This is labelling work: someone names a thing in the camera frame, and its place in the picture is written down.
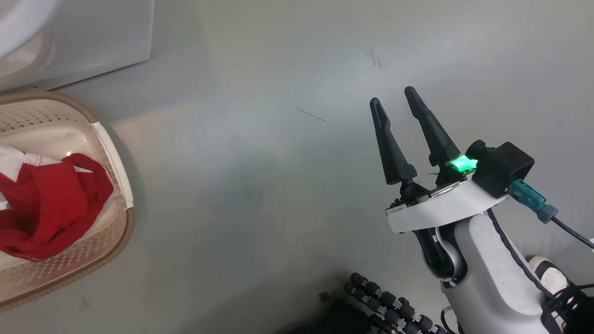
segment scratch mark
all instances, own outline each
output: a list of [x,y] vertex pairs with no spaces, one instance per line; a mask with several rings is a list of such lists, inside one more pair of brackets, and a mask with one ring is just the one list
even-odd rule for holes
[[377,63],[375,62],[375,56],[373,55],[373,49],[369,48],[371,50],[371,58],[373,58],[373,64],[375,66],[377,66]]
[[320,121],[324,121],[324,122],[328,123],[328,121],[326,121],[325,119],[321,119],[321,118],[319,118],[318,116],[313,116],[312,114],[310,114],[309,112],[307,112],[307,111],[305,111],[305,110],[301,110],[301,109],[299,109],[299,108],[297,108],[297,110],[299,110],[299,111],[301,111],[301,112],[305,112],[305,113],[306,113],[306,114],[308,114],[309,116],[316,117],[316,118],[317,118],[317,119],[319,119]]

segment beige basket rim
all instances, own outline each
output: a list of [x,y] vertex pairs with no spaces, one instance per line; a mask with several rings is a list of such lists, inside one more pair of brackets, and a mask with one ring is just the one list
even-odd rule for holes
[[[80,102],[76,101],[71,97],[55,92],[22,92],[6,94],[0,96],[0,105],[7,105],[11,103],[24,102],[29,100],[54,100],[57,102],[61,102],[74,108],[76,111],[82,114],[89,121],[89,123],[92,124],[98,121],[95,115],[93,115],[93,113]],[[68,284],[73,283],[87,276],[88,274],[111,262],[119,255],[119,253],[122,252],[124,247],[126,247],[126,245],[128,244],[128,241],[132,236],[132,231],[134,230],[134,220],[135,210],[133,207],[131,207],[128,210],[126,210],[126,226],[124,228],[124,233],[122,234],[122,237],[118,241],[116,247],[114,247],[110,252],[108,252],[101,258],[95,260],[94,262],[89,263],[86,266],[83,266],[51,283],[48,283],[19,296],[0,302],[0,313],[15,308],[17,306],[26,304],[30,301],[36,300],[47,294],[50,294],[51,292],[63,288]]]

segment green led light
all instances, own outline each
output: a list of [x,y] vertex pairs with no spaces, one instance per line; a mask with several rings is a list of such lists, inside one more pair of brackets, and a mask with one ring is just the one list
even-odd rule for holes
[[477,160],[468,159],[465,155],[456,160],[452,160],[451,164],[456,167],[459,172],[465,173],[476,168]]

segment blue cable connector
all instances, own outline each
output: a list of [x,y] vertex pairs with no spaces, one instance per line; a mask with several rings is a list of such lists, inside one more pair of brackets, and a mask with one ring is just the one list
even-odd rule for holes
[[534,190],[528,183],[522,179],[515,180],[507,194],[518,203],[524,204],[530,210],[534,211],[538,219],[543,223],[548,223],[559,212],[557,208],[546,203],[546,198]]

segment white appliance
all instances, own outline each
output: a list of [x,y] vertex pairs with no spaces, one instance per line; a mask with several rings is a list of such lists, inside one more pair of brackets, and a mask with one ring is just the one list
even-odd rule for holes
[[153,0],[0,1],[0,92],[49,90],[148,60]]

